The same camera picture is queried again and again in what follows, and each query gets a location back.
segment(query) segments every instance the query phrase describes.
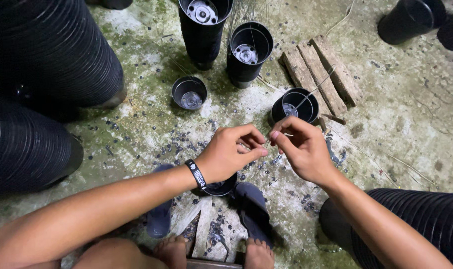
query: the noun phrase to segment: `wire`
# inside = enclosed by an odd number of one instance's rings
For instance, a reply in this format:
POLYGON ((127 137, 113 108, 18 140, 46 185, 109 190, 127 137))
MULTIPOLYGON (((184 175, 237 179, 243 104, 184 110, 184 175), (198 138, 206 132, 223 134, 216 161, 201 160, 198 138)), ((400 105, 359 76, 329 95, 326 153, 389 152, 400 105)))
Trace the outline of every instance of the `wire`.
POLYGON ((353 10, 353 5, 354 5, 354 2, 355 0, 353 0, 353 2, 351 3, 351 6, 348 8, 346 8, 346 12, 345 12, 345 17, 338 23, 335 24, 335 26, 331 27, 328 32, 326 32, 325 36, 328 36, 329 35, 329 32, 331 32, 334 28, 336 28, 336 26, 340 25, 343 21, 345 21, 349 15, 351 15, 351 10, 353 10))

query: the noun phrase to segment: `dirty floor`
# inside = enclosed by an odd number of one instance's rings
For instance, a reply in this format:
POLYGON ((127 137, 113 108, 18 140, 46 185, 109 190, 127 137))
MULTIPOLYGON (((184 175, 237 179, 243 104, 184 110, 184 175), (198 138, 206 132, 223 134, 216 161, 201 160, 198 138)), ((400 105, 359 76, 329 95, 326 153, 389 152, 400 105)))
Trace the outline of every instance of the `dirty floor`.
MULTIPOLYGON (((122 63, 128 97, 111 111, 83 109, 81 120, 66 125, 84 147, 81 167, 43 192, 0 197, 0 226, 74 193, 149 173, 158 163, 183 163, 199 154, 219 126, 254 123, 267 134, 267 112, 292 86, 278 64, 281 53, 325 34, 343 18, 350 1, 257 3, 255 19, 270 29, 277 45, 260 74, 275 89, 258 79, 248 89, 230 84, 225 41, 228 27, 239 21, 227 21, 213 69, 201 72, 188 60, 174 0, 134 0, 122 11, 90 7, 122 63), (200 78, 209 94, 203 107, 192 113, 179 109, 170 97, 174 81, 186 74, 200 78)), ((361 105, 342 115, 346 126, 327 122, 332 149, 337 156, 346 152, 338 168, 364 190, 453 192, 453 52, 441 46, 435 33, 401 46, 380 40, 376 22, 395 4, 396 0, 356 0, 349 20, 328 36, 365 96, 361 105)), ((445 4, 453 11, 453 0, 445 4)), ((280 239, 276 267, 356 268, 346 252, 317 235, 317 212, 326 194, 300 180, 284 156, 270 151, 260 163, 262 169, 257 162, 240 171, 239 180, 256 184, 267 200, 280 239)), ((212 240, 214 231, 226 240, 227 261, 244 251, 246 230, 226 198, 186 192, 175 199, 172 213, 172 232, 187 228, 185 236, 196 237, 194 257, 225 259, 225 247, 212 240), (196 234, 192 226, 198 226, 196 234)), ((157 240, 146 234, 144 224, 141 216, 116 235, 152 248, 157 240)), ((70 268, 78 253, 65 258, 62 267, 70 268)))

